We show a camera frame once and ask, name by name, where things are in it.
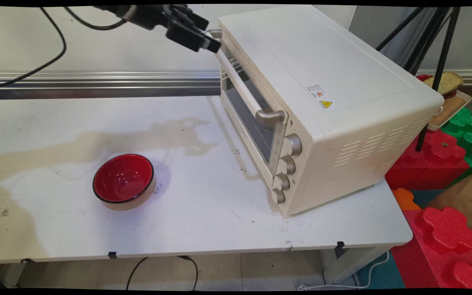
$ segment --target sticker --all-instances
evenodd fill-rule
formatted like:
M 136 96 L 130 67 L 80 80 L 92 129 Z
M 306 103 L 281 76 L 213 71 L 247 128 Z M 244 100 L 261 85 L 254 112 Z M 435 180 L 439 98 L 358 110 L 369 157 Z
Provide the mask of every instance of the sticker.
M 322 106 L 324 109 L 328 109 L 329 106 L 333 103 L 332 101 L 323 101 L 321 100 L 325 96 L 325 91 L 320 87 L 320 85 L 316 84 L 313 86 L 305 87 L 307 91 L 313 96 L 314 100 Z
M 324 90 L 318 84 L 306 87 L 306 89 L 314 98 L 322 97 L 325 94 Z
M 326 109 L 328 109 L 329 106 L 331 105 L 331 103 L 333 103 L 333 102 L 332 102 L 332 101 L 323 101 L 323 100 L 321 100 L 320 103 L 321 103 L 322 105 L 324 105 L 324 107 L 325 107 Z

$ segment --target white table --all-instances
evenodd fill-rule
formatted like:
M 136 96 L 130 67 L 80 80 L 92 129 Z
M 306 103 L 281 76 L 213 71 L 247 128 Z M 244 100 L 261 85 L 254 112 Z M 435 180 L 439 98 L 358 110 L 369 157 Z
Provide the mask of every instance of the white table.
M 150 159 L 154 181 L 132 202 L 103 203 L 94 173 L 124 153 Z M 360 249 L 326 270 L 341 279 L 410 239 L 385 181 L 282 217 L 219 97 L 0 100 L 0 263 L 343 241 Z

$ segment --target wooden tray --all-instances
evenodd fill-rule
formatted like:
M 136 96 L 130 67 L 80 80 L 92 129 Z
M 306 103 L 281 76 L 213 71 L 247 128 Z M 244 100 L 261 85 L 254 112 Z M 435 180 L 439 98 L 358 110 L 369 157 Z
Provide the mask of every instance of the wooden tray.
M 440 127 L 451 120 L 451 118 L 470 101 L 471 97 L 469 95 L 457 90 L 455 96 L 444 99 L 444 110 L 442 110 L 439 115 L 431 118 L 427 129 L 431 131 L 440 129 Z

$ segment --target oven glass window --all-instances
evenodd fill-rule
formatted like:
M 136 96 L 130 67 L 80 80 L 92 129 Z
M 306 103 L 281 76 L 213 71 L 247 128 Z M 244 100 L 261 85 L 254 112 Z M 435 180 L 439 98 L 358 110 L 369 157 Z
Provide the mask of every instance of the oven glass window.
M 226 48 L 224 48 L 224 52 L 229 61 L 231 62 L 232 66 L 234 67 L 238 75 L 240 75 L 240 78 L 243 80 L 247 88 L 249 88 L 249 91 L 254 96 L 258 104 L 262 107 L 264 112 L 272 112 L 273 110 L 265 101 L 263 95 L 251 81 L 249 76 L 245 73 L 236 58 L 234 58 L 234 56 Z M 239 95 L 238 90 L 236 90 L 230 78 L 224 71 L 222 72 L 222 79 L 222 86 L 225 95 L 234 107 L 234 110 L 236 110 L 236 113 L 238 114 L 240 120 L 247 129 L 247 132 L 251 136 L 251 139 L 256 145 L 258 151 L 260 151 L 263 160 L 268 165 L 270 159 L 270 149 L 272 148 L 274 139 L 274 126 L 263 125 L 254 118 L 254 115 L 251 113 L 251 111 L 249 111 L 249 108 L 243 101 L 242 97 Z

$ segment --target oven top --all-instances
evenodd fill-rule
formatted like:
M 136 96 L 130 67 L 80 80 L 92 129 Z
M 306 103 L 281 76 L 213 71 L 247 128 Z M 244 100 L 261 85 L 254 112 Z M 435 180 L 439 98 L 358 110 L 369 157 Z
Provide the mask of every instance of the oven top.
M 311 5 L 228 15 L 220 25 L 279 102 L 315 121 L 337 123 L 345 111 L 358 117 L 362 109 L 377 119 L 380 109 L 393 116 L 442 104 L 438 93 Z

